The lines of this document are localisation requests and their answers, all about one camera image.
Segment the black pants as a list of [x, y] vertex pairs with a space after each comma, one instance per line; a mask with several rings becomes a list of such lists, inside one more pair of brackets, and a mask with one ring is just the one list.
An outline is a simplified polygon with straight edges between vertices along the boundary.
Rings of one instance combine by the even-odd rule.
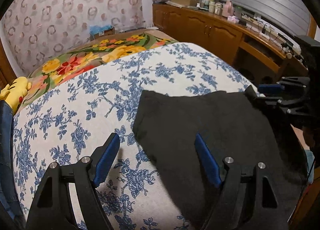
[[133, 132], [172, 201], [195, 229], [202, 229], [219, 197], [198, 159], [196, 135], [201, 135], [221, 167], [222, 179], [226, 156], [244, 167], [266, 164], [287, 221], [308, 173], [305, 151], [284, 114], [265, 105], [251, 87], [196, 97], [143, 91]]

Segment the wooden sideboard cabinet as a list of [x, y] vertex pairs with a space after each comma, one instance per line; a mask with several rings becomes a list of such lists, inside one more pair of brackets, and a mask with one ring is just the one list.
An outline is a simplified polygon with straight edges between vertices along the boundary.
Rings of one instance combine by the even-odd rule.
[[274, 40], [211, 13], [153, 4], [153, 23], [179, 42], [197, 44], [234, 67], [255, 84], [281, 77], [305, 77], [308, 70], [288, 58]]

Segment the blue denim jeans stack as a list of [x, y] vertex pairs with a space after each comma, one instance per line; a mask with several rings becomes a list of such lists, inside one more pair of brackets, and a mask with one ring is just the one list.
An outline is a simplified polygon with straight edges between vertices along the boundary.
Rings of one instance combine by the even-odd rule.
[[13, 221], [24, 222], [12, 168], [12, 108], [1, 100], [1, 205]]

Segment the pink bottle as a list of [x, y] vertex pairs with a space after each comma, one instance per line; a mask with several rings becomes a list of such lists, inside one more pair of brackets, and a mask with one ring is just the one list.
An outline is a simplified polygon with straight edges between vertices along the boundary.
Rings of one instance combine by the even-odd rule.
[[228, 18], [229, 16], [233, 16], [233, 15], [234, 15], [233, 3], [232, 3], [231, 0], [227, 0], [227, 1], [223, 4], [222, 16]]

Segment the blue floral white bedsheet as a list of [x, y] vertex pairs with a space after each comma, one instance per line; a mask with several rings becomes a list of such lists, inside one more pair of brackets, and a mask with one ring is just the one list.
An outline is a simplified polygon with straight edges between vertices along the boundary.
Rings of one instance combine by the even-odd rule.
[[111, 133], [120, 149], [97, 194], [114, 229], [192, 229], [132, 132], [143, 90], [169, 96], [241, 92], [250, 81], [193, 43], [122, 57], [64, 82], [14, 117], [13, 172], [24, 215], [52, 162], [74, 164]]

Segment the yellow plush toy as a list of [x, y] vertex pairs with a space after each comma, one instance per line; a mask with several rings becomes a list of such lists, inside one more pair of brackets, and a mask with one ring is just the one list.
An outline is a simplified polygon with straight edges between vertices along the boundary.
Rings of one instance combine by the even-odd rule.
[[12, 112], [16, 112], [31, 87], [32, 84], [26, 77], [18, 77], [11, 85], [7, 84], [1, 90], [1, 100], [4, 100], [11, 107]]

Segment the colourful floral blanket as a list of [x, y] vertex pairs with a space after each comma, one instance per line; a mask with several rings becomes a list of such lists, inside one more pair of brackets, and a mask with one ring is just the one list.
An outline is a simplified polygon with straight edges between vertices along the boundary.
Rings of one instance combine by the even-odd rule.
[[60, 56], [52, 57], [29, 75], [28, 80], [32, 87], [24, 97], [19, 110], [60, 84], [90, 69], [130, 54], [176, 42], [177, 40], [160, 30], [139, 29], [108, 35]]

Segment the cardboard box with blue cloth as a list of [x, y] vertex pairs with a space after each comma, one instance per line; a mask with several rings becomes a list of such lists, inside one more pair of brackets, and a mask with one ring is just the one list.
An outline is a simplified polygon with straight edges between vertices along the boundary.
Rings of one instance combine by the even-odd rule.
[[89, 27], [89, 34], [90, 34], [90, 40], [96, 40], [98, 38], [101, 38], [103, 36], [109, 36], [115, 34], [115, 28], [112, 25], [105, 25], [105, 26], [90, 26]]

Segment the pink circle patterned curtain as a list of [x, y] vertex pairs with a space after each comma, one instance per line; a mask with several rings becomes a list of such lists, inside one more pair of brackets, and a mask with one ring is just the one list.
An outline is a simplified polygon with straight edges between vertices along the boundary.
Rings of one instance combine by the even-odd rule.
[[14, 0], [2, 17], [18, 75], [29, 75], [51, 57], [89, 40], [93, 26], [116, 31], [142, 25], [142, 0]]

